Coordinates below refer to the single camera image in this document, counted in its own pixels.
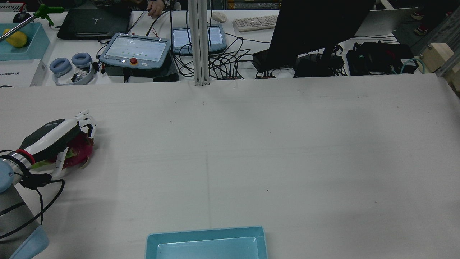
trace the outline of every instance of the light blue tray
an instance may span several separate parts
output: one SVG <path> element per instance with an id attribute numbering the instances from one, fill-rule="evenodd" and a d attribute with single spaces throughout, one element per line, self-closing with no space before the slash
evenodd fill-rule
<path id="1" fill-rule="evenodd" d="M 18 24 L 0 24 L 0 34 Z M 5 40 L 0 41 L 0 60 L 41 59 L 50 44 L 41 23 L 29 23 L 19 31 L 27 35 L 26 46 L 15 48 Z"/>
<path id="2" fill-rule="evenodd" d="M 150 234 L 145 259 L 268 259 L 261 226 Z"/>

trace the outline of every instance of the laptop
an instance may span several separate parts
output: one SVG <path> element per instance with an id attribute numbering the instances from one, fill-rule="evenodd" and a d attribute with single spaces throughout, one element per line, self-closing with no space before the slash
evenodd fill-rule
<path id="1" fill-rule="evenodd" d="M 417 7 L 371 10 L 356 32 L 356 36 L 376 36 L 391 34 Z"/>
<path id="2" fill-rule="evenodd" d="M 65 40 L 111 39 L 117 32 L 128 32 L 130 21 L 129 8 L 71 9 L 57 37 Z"/>

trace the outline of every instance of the headphones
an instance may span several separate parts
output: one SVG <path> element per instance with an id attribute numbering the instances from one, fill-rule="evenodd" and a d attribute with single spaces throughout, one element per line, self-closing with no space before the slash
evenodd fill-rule
<path id="1" fill-rule="evenodd" d="M 72 83 L 61 84 L 59 83 L 58 78 L 67 74 L 72 69 L 72 65 L 66 58 L 57 58 L 51 62 L 50 70 L 53 72 L 53 81 L 56 83 L 56 85 L 87 84 L 92 80 L 94 74 L 92 71 L 92 59 L 88 53 L 81 52 L 75 54 L 72 57 L 72 63 L 77 68 L 82 69 L 78 69 L 77 72 L 72 76 Z"/>

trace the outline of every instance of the white mouse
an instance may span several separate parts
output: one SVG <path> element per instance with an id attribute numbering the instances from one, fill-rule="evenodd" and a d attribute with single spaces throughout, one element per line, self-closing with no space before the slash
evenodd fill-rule
<path id="1" fill-rule="evenodd" d="M 227 21 L 227 16 L 221 12 L 213 12 L 211 19 L 220 23 L 225 23 Z"/>

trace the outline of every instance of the metal rod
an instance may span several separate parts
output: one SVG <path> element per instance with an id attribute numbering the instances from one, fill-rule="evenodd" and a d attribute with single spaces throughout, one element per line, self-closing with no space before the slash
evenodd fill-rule
<path id="1" fill-rule="evenodd" d="M 190 33 L 195 85 L 209 84 L 208 30 L 206 1 L 189 1 Z"/>
<path id="2" fill-rule="evenodd" d="M 24 26 L 26 26 L 27 24 L 31 23 L 33 20 L 35 20 L 35 18 L 37 18 L 35 15 L 32 15 L 31 17 L 27 18 L 25 21 L 23 21 L 22 23 L 18 24 L 16 27 L 14 27 L 13 29 L 11 29 L 10 31 L 8 31 L 7 33 L 5 33 L 4 35 L 2 35 L 0 37 L 0 41 L 8 38 L 9 36 L 11 36 L 11 34 L 17 32 L 18 30 L 22 29 Z"/>
<path id="3" fill-rule="evenodd" d="M 446 63 L 444 63 L 436 72 L 435 74 L 438 77 L 445 76 L 455 65 L 460 62 L 460 52 L 454 52 L 454 55 L 450 57 Z"/>

